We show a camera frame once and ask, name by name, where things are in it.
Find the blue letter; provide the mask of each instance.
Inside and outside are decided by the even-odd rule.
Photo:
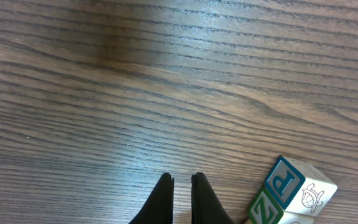
[[[286,189],[288,184],[291,182],[291,180],[295,180],[295,178],[294,178],[294,176],[292,176],[292,174],[288,170],[287,170],[287,177],[285,178],[285,180],[283,180],[280,176],[275,176],[273,178],[273,187],[281,195],[281,197],[283,196],[284,190]]]

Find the green and white block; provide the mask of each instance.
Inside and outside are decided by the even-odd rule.
[[[263,186],[250,207],[244,224],[312,224],[313,217],[286,212]]]
[[[317,216],[337,185],[307,162],[280,156],[265,179],[266,189],[286,212]]]

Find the blue block face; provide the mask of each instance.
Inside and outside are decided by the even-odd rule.
[[[305,182],[305,177],[280,156],[265,179],[267,190],[286,209]]]

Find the wooden cube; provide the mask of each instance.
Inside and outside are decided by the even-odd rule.
[[[265,186],[286,212],[317,216],[337,185],[307,162],[280,156]]]
[[[313,217],[286,212],[263,186],[250,207],[246,224],[312,224]]]

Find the dark wood tabletop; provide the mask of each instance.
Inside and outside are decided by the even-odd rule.
[[[241,223],[281,154],[358,223],[358,0],[0,0],[0,223],[126,224],[164,172]]]

